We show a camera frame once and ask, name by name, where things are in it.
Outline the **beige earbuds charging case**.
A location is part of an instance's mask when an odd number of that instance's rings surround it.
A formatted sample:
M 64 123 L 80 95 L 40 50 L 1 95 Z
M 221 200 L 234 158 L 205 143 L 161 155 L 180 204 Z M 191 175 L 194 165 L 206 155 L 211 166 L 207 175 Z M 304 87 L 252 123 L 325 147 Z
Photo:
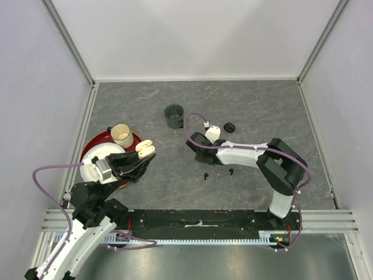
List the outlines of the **beige earbuds charging case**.
M 135 147 L 135 151 L 138 153 L 138 158 L 143 159 L 154 154 L 156 148 L 153 145 L 153 141 L 147 139 L 138 143 Z

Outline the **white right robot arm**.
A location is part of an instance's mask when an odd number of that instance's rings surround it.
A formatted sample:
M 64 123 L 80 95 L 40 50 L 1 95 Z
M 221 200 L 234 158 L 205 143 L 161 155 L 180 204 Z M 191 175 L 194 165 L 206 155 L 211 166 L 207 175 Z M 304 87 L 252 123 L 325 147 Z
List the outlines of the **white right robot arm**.
M 210 141 L 200 132 L 194 133 L 186 144 L 195 152 L 195 160 L 207 165 L 240 165 L 259 169 L 273 188 L 267 223 L 281 229 L 288 222 L 295 193 L 302 186 L 308 165 L 279 138 L 258 145 L 237 144 L 223 139 Z

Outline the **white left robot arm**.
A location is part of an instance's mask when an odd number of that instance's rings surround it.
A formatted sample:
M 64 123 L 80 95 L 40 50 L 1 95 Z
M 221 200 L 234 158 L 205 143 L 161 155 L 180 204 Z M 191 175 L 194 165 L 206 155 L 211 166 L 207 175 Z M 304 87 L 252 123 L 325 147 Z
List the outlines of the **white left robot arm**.
M 123 182 L 136 183 L 156 157 L 154 146 L 144 150 L 114 153 L 103 159 L 85 159 L 77 166 L 96 169 L 98 179 L 75 184 L 70 203 L 75 207 L 72 215 L 60 205 L 67 220 L 67 229 L 49 257 L 39 267 L 25 273 L 26 279 L 75 279 L 82 265 L 115 229 L 128 223 L 128 209 L 116 199 L 108 197 Z

